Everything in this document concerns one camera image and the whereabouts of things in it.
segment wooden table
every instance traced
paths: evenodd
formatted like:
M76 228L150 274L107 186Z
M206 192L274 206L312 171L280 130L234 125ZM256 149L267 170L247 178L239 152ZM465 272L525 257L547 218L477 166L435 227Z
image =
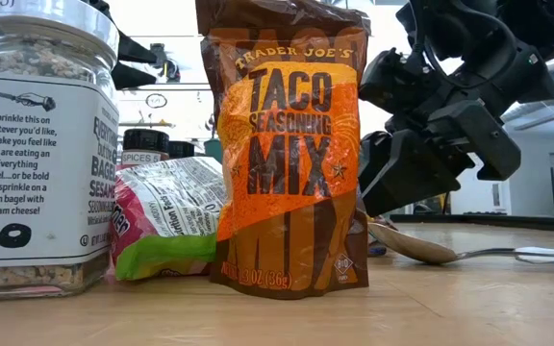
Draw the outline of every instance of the wooden table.
M554 233L397 225L457 251L554 247ZM370 288L302 301L244 296L206 278L99 285L81 296L0 302L0 346L554 343L554 265L508 258L445 267L369 259Z

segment star graphic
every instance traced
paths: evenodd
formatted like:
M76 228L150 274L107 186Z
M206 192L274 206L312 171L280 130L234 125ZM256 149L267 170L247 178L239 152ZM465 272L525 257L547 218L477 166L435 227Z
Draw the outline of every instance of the star graphic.
M333 166L333 173L335 173L333 178L342 177L343 179L345 179L344 173L346 169L347 167L342 165L341 162L338 162L336 166Z
M240 165L232 167L232 176L233 177L240 176Z

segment silver jar lid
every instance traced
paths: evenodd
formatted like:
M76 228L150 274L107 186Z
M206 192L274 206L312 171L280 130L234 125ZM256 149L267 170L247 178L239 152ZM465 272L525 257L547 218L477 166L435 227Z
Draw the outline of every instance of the silver jar lid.
M119 32L113 22L81 0L0 0L3 23L32 23L89 39L116 57Z

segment spice jar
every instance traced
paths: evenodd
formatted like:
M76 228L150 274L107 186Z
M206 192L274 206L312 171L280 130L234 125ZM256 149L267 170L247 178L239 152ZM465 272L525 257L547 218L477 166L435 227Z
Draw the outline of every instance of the spice jar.
M0 0L0 299L81 292L108 266L118 30L78 0Z
M130 129L123 134L121 168L168 160L168 135L156 130Z
M168 143L168 155L170 159L191 158L195 154L195 146L192 143L181 140L170 140Z

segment spoon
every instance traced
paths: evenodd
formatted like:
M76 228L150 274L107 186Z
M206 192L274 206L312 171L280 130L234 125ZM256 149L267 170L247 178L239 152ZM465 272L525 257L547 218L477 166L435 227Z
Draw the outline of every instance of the spoon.
M429 264L446 264L457 260L466 260L483 256L508 256L528 263L542 264L554 262L554 249L539 247L494 248L479 251L469 251L457 254L439 244L404 235L389 227L377 223L369 223L371 236L381 241L395 252L410 259Z

